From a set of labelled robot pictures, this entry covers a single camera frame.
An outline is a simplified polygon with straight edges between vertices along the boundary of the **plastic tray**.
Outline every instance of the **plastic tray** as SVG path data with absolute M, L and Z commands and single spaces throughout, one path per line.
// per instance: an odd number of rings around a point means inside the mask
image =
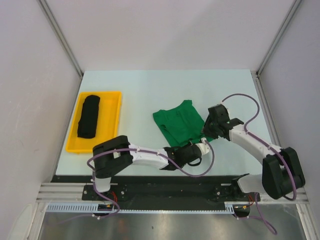
M 95 137 L 86 139 L 78 137 L 78 122 L 85 99 L 90 95 L 99 96 L 100 102 Z M 65 150 L 69 153 L 92 153 L 94 146 L 115 138 L 118 134 L 121 97 L 120 91 L 81 92 L 76 103 Z

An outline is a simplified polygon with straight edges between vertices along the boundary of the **white table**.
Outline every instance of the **white table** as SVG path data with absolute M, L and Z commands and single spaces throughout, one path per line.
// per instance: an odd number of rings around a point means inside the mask
M 192 100 L 203 120 L 208 108 L 233 93 L 245 93 L 258 100 L 249 70 L 149 70 L 149 71 L 86 71 L 79 92 L 121 91 L 122 107 L 118 134 L 127 135 L 136 145 L 160 149 L 169 146 L 153 120 L 152 113 L 172 109 L 183 100 Z M 225 102 L 231 118 L 247 121 L 256 112 L 250 99 L 235 96 Z M 270 140 L 262 112 L 248 127 L 267 141 Z M 92 154 L 66 152 L 69 130 L 59 157 L 56 175 L 91 175 L 86 161 Z M 211 142 L 215 162 L 209 175 L 259 174 L 262 166 L 244 149 L 226 139 Z M 210 165 L 211 154 L 202 158 L 199 166 L 186 165 L 191 174 L 201 174 Z M 148 166 L 129 166 L 118 176 L 183 176 L 179 170 L 165 171 Z

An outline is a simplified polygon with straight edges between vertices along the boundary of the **white panel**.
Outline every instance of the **white panel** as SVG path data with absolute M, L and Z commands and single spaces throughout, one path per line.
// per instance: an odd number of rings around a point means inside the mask
M 256 70 L 294 0 L 48 0 L 82 70 Z
M 0 233 L 53 170 L 80 80 L 35 0 L 0 8 Z
M 297 150 L 320 221 L 320 1 L 304 1 L 261 75 L 283 147 Z

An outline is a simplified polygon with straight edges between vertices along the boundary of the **folded black cloth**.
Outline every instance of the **folded black cloth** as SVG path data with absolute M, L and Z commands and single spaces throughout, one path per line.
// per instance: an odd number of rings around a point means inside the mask
M 87 96 L 82 105 L 81 118 L 78 123 L 78 137 L 93 139 L 96 136 L 100 97 Z

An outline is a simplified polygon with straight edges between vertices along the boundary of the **metal frame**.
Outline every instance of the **metal frame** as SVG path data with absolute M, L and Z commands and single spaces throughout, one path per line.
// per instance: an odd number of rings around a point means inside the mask
M 300 6 L 302 5 L 304 0 L 295 0 L 294 3 L 291 5 L 290 10 L 288 11 L 287 15 L 284 18 L 283 23 L 281 24 L 280 29 L 278 30 L 278 32 L 276 33 L 271 46 L 269 47 L 268 51 L 266 52 L 258 70 L 257 70 L 257 75 L 260 76 L 260 74 L 262 73 L 262 71 L 264 70 L 266 64 L 268 63 L 269 59 L 271 58 L 272 54 L 274 53 L 276 47 L 278 46 L 280 40 L 282 39 L 282 37 L 284 36 L 287 28 L 289 27 L 290 23 L 293 20 L 293 17 L 296 15 L 296 13 L 298 12 Z
M 80 65 L 75 57 L 75 55 L 73 54 L 64 34 L 62 33 L 57 20 L 55 19 L 55 16 L 53 15 L 48 3 L 46 0 L 37 0 L 37 2 L 39 3 L 39 6 L 41 8 L 41 10 L 43 11 L 43 14 L 45 15 L 46 19 L 48 20 L 56 38 L 58 39 L 58 41 L 60 42 L 65 54 L 67 55 L 67 57 L 69 58 L 72 66 L 74 67 L 74 70 L 78 73 L 80 79 L 82 79 L 82 77 L 84 76 L 84 73 L 82 72 Z
M 42 9 L 44 15 L 46 16 L 58 41 L 61 43 L 61 46 L 65 51 L 67 57 L 72 63 L 72 66 L 74 67 L 75 71 L 78 73 L 80 79 L 82 79 L 84 73 L 82 72 L 79 66 L 79 63 L 75 58 L 65 36 L 63 35 L 47 1 L 37 0 L 37 2 L 39 3 L 39 6 Z M 273 117 L 270 112 L 270 108 L 268 106 L 266 96 L 261 86 L 259 76 L 261 72 L 264 70 L 264 67 L 266 66 L 272 54 L 274 53 L 277 45 L 282 39 L 286 29 L 292 22 L 293 17 L 297 13 L 302 3 L 303 3 L 303 0 L 294 1 L 279 31 L 277 32 L 275 38 L 273 39 L 270 48 L 268 49 L 265 57 L 263 58 L 257 72 L 252 73 L 254 85 L 256 87 L 258 98 L 261 103 L 262 112 L 265 117 L 267 127 L 271 135 L 271 140 L 276 145 L 280 145 L 280 140 L 277 134 Z M 82 201 L 81 198 L 83 194 L 83 189 L 86 184 L 88 183 L 43 183 L 40 187 L 40 190 L 36 199 L 36 203 L 35 203 L 36 211 L 33 217 L 28 240 L 38 239 L 46 209 L 51 203 L 63 203 L 63 204 L 73 203 L 73 204 L 76 204 L 77 206 L 81 206 L 83 204 L 88 204 L 88 203 L 91 203 L 91 204 L 99 203 L 99 201 Z M 309 205 L 308 197 L 306 195 L 304 188 L 298 189 L 298 195 L 295 201 L 288 201 L 284 198 L 274 200 L 271 197 L 269 197 L 267 194 L 261 194 L 260 198 L 261 198 L 261 204 L 295 204 L 300 216 L 300 220 L 301 220 L 306 238 L 308 240 L 319 239 L 318 238 L 319 232 L 317 227 L 315 226 L 315 220 L 314 220 L 314 217 Z M 226 202 L 226 204 L 236 204 L 236 203 L 245 204 L 246 202 Z
M 99 205 L 108 204 L 107 202 L 100 203 L 83 203 L 83 202 L 52 202 L 49 203 L 46 212 L 47 213 L 87 213 L 87 214 L 110 214 L 116 210 L 99 210 Z M 194 210 L 194 211 L 182 211 L 182 210 L 127 210 L 121 209 L 119 214 L 234 214 L 234 207 L 232 204 L 225 203 L 225 210 Z

